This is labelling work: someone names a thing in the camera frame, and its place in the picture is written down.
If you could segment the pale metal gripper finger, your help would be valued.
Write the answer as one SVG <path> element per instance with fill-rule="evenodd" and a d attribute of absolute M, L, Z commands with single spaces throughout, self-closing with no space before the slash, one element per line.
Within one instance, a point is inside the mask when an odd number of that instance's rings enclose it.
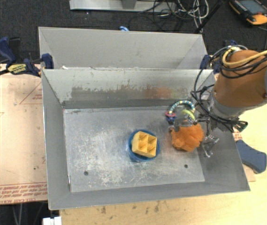
<path fill-rule="evenodd" d="M 204 143 L 202 149 L 204 151 L 204 156 L 210 158 L 213 155 L 212 148 L 214 147 L 213 143 Z"/>
<path fill-rule="evenodd" d="M 213 147 L 220 139 L 213 135 L 209 135 L 205 137 L 204 146 L 205 147 Z"/>

